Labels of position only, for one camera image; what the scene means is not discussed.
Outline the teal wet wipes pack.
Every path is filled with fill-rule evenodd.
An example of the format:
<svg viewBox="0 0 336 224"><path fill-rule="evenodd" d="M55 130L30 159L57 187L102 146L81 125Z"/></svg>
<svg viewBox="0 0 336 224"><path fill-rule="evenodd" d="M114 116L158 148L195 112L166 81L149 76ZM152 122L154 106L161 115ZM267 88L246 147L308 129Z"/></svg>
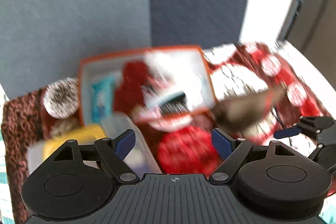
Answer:
<svg viewBox="0 0 336 224"><path fill-rule="evenodd" d="M106 76L91 85L91 118L93 123L112 115L115 80L113 76Z"/></svg>

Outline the white textured cloth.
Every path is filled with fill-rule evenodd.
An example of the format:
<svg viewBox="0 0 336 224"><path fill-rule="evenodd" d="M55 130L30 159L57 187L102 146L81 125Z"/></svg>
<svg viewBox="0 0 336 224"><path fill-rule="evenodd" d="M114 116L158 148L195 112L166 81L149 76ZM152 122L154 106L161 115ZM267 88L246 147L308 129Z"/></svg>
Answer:
<svg viewBox="0 0 336 224"><path fill-rule="evenodd" d="M147 84L142 86L144 105L132 111L132 120L143 122L167 116L161 115L158 106L177 92L186 95L187 113L205 109L214 103L209 74L199 50L154 51L147 53L144 61L150 76Z"/></svg>

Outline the brown striped zip pouch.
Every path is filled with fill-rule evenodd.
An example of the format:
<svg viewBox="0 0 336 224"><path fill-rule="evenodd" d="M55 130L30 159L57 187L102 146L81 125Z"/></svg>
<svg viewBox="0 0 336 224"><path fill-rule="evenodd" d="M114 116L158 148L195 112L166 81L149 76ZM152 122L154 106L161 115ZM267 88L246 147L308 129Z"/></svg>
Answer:
<svg viewBox="0 0 336 224"><path fill-rule="evenodd" d="M276 85L259 93L219 101L210 113L222 131L234 135L262 120L285 96L286 88Z"/></svg>

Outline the red patterned fleece blanket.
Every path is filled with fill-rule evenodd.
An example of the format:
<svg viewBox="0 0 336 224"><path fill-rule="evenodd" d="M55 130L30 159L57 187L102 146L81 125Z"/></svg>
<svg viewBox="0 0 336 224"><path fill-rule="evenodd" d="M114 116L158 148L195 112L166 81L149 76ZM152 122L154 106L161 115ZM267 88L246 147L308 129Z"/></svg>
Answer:
<svg viewBox="0 0 336 224"><path fill-rule="evenodd" d="M334 89L291 46L273 50L255 42L226 45L205 51L205 57L219 100L213 116L239 137L268 143L274 129L291 126L301 116L335 116ZM15 223L29 217L20 194L29 174L27 151L51 135L43 94L39 89L3 107L1 130Z"/></svg>

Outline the orange cardboard box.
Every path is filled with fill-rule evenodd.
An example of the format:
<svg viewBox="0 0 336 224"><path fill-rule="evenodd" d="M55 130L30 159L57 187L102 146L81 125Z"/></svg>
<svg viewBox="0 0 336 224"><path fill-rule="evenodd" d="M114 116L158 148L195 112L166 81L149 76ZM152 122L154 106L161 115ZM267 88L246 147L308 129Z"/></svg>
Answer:
<svg viewBox="0 0 336 224"><path fill-rule="evenodd" d="M149 67L145 64L144 56L147 53L154 51L176 51L189 49L199 50L203 55L202 49L196 45L164 46L106 53L94 57L88 57L80 61L78 77L81 123L83 125L93 123L91 118L91 85L106 76L113 76L115 80L112 115L115 113L124 113L132 120L132 111L136 107L144 105L142 86L147 84L150 76ZM206 64L204 55L203 59L210 79L210 69ZM141 124L160 119L181 117L187 114L194 115L207 111L215 104L216 101L211 80L210 83L214 95L214 103L205 109L181 115L167 115L163 118L151 119L143 122L132 121L136 124Z"/></svg>

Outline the striped bed sheet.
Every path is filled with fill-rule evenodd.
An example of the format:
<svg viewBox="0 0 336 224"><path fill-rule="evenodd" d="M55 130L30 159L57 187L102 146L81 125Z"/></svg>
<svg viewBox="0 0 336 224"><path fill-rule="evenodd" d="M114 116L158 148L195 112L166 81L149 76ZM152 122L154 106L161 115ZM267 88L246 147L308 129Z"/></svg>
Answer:
<svg viewBox="0 0 336 224"><path fill-rule="evenodd" d="M9 184L7 181L6 161L5 161L5 143L1 136L0 146L0 187L1 187L1 223L15 223L13 217L13 208Z"/></svg>

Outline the grey fabric panel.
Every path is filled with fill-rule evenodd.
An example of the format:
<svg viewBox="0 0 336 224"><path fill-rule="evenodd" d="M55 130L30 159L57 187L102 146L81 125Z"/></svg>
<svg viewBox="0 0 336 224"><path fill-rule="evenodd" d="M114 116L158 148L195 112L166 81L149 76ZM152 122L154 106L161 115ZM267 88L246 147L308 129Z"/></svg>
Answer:
<svg viewBox="0 0 336 224"><path fill-rule="evenodd" d="M11 99L76 76L85 57L150 44L149 0L1 0L1 85Z"/></svg>

